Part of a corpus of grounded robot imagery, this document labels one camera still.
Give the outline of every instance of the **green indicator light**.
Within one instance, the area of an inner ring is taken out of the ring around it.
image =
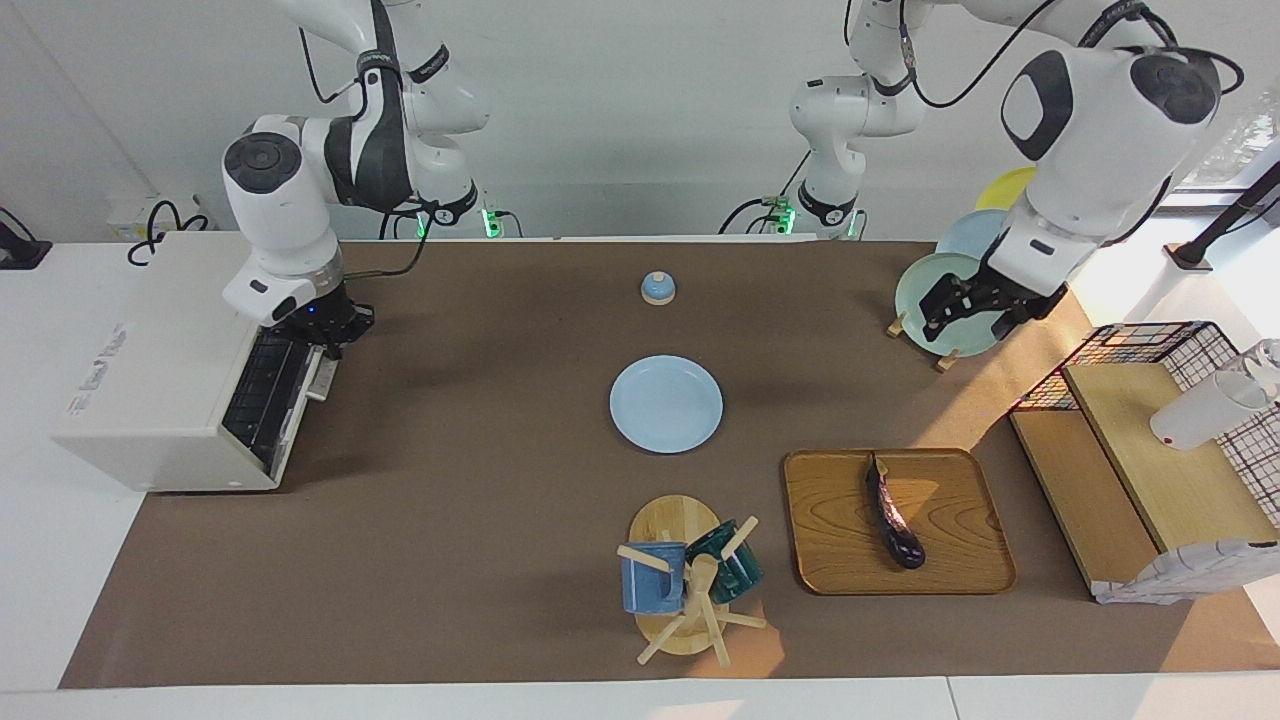
[[[860,238],[864,229],[867,229],[867,210],[854,210],[854,219],[849,223],[849,229],[845,231],[845,237]]]
[[[791,208],[787,208],[786,214],[782,215],[782,219],[778,222],[778,234],[791,234],[791,228],[794,228],[795,224],[796,224],[796,211],[792,210]]]
[[[484,210],[484,224],[485,224],[485,232],[490,238],[502,234],[502,224],[498,222],[497,215],[494,215],[493,211],[489,209]]]

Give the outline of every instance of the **blue mug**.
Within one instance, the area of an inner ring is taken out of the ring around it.
[[[622,557],[622,607],[632,615],[671,615],[685,609],[685,543],[628,542],[627,547],[666,560],[669,573]]]

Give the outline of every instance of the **brown paper mat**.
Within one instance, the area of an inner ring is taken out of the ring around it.
[[[787,456],[796,569],[818,594],[995,594],[1018,571],[978,461],[959,448],[876,450],[893,503],[924,547],[906,570],[884,548],[867,496],[869,450]]]
[[[721,674],[709,655],[636,665],[645,643],[621,609],[614,548],[645,502],[676,492],[760,519],[751,547],[768,577],[735,610],[773,628],[730,632],[740,660],[727,675],[1161,669],[1188,606],[1094,605],[1001,420],[1085,334],[1078,305],[940,375],[883,334],[899,274],[928,251],[433,243],[407,277],[352,283],[378,325],[307,410],[284,487],[148,497],[63,687]],[[347,258],[358,270],[411,254],[361,245]],[[667,307],[637,292],[659,268],[680,284]],[[677,457],[635,450],[608,414],[617,373],[662,352],[724,391],[719,432]],[[972,447],[1018,587],[805,592],[781,461],[850,446]]]

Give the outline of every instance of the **dark green mug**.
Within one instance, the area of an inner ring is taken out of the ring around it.
[[[695,539],[685,550],[686,562],[692,562],[699,555],[710,555],[719,562],[716,582],[712,583],[712,589],[708,593],[712,602],[717,605],[733,602],[760,584],[760,579],[764,578],[764,570],[760,569],[755,553],[745,542],[737,546],[737,552],[731,555],[728,560],[721,560],[721,551],[724,550],[735,533],[737,533],[737,520],[726,520],[714,530]]]

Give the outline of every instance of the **window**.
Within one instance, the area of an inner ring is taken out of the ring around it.
[[[1280,137],[1280,77],[1228,128],[1222,140],[1181,182],[1178,192],[1216,196],[1229,188],[1248,187],[1267,167],[1280,160],[1276,137]]]

